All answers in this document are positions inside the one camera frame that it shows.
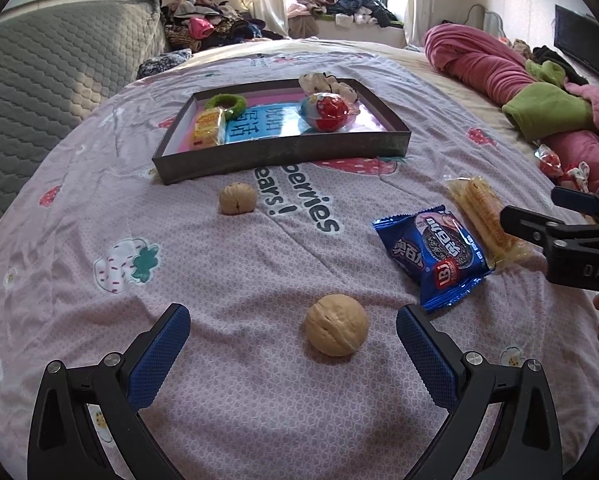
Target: bedding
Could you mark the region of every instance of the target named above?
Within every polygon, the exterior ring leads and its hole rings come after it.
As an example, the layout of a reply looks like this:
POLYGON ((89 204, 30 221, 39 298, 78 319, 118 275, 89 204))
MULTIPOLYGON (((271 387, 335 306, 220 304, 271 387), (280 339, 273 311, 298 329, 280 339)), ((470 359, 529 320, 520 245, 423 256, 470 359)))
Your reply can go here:
MULTIPOLYGON (((51 151, 0 221, 0 460, 13 478, 26 476, 44 366, 99 362, 172 302, 190 310, 191 336, 141 414, 185 478, 401 478, 446 411, 395 335, 397 310, 417 301, 419 288, 388 258, 371 221, 443 203, 468 223, 446 174, 479 174, 505 203, 582 221, 551 204, 551 183, 509 129, 493 127, 505 123, 495 107, 421 55, 279 43, 204 52, 127 86, 51 151), (404 68, 420 64, 422 76, 404 68), (192 92, 307 72, 355 78, 387 102, 413 132, 406 157, 158 182, 150 158, 192 92), (472 128, 489 142, 474 142, 472 128), (218 214, 218 194, 234 181, 259 190, 254 213, 218 214), (313 221, 297 182, 327 221, 313 221), (263 192, 271 187, 277 200, 263 192), (288 204, 297 210, 282 213, 288 204), (314 351, 302 328, 310 305, 337 293, 358 300, 370 321, 367 341, 344 360, 314 351)), ((543 362, 568 467, 599 422, 598 317, 590 294, 547 283, 544 270, 537 253, 492 274, 434 324, 490 362, 543 362)), ((114 443, 105 446, 128 476, 114 443)))

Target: red and white egg toy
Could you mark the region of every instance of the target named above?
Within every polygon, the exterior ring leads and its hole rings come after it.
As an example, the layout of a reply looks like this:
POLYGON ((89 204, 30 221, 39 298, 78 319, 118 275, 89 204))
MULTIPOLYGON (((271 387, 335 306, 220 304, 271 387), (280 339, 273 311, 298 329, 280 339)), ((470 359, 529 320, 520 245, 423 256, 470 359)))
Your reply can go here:
POLYGON ((348 103, 337 94, 310 94, 299 104, 298 113, 312 128, 331 133, 343 128, 351 119, 348 103))

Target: blue rubber grip pad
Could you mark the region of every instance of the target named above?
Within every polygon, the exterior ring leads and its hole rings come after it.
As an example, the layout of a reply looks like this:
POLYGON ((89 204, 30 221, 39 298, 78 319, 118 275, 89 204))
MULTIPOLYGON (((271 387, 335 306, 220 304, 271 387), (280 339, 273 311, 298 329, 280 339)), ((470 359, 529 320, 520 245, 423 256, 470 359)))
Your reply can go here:
POLYGON ((397 335, 433 402, 451 412, 459 402, 455 374, 407 308, 397 313, 397 335))
POLYGON ((128 376, 128 403, 134 410, 153 403, 190 334, 190 314, 180 306, 128 376))

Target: blue snack wrapper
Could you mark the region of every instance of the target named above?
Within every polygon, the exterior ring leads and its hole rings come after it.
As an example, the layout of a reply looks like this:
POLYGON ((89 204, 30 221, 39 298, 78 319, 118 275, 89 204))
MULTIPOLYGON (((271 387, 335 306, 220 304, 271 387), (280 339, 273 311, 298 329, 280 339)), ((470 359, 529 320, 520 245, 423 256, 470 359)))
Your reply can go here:
POLYGON ((443 205, 375 220, 373 227, 390 257, 420 284, 428 312, 457 303, 491 272, 484 251, 443 205))

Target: plastic wrapper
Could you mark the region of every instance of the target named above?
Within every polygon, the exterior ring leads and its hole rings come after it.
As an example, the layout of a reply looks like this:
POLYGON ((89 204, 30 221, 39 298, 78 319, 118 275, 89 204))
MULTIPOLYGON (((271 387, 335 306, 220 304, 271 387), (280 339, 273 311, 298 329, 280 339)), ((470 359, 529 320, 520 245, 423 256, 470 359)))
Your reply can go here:
POLYGON ((420 284, 428 312, 457 303, 490 273, 484 251, 443 205, 375 220, 373 227, 388 255, 420 284))
POLYGON ((503 204, 486 180, 480 176, 447 177, 446 180, 453 200, 468 216, 483 241, 491 267, 502 269, 531 256, 533 250, 528 242, 502 229, 500 212, 503 204))
POLYGON ((564 174, 559 156, 547 145, 542 144, 535 150, 539 170, 548 178, 559 178, 564 174))
POLYGON ((564 170, 564 174, 557 179, 557 183, 562 187, 590 193, 588 189, 588 177, 591 174, 589 165, 582 161, 577 166, 572 165, 564 170))
POLYGON ((312 128, 323 133, 335 132, 354 118, 349 104, 342 96, 327 92, 304 97, 297 113, 312 128))
POLYGON ((189 148, 201 150, 212 146, 220 146, 226 140, 226 116, 223 108, 202 110, 195 119, 190 134, 189 148))

